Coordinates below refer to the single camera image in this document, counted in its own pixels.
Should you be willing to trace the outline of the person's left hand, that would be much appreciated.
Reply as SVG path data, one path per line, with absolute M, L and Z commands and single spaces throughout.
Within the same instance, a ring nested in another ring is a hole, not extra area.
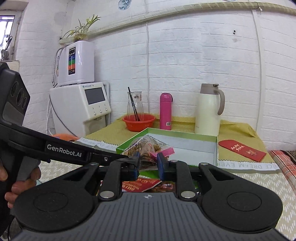
M 1 208 L 4 207 L 4 203 L 9 209 L 12 209 L 17 197 L 24 191 L 36 186 L 37 181 L 41 178 L 40 167 L 37 166 L 31 171 L 29 178 L 25 181 L 16 181 L 10 190 L 1 194 Z

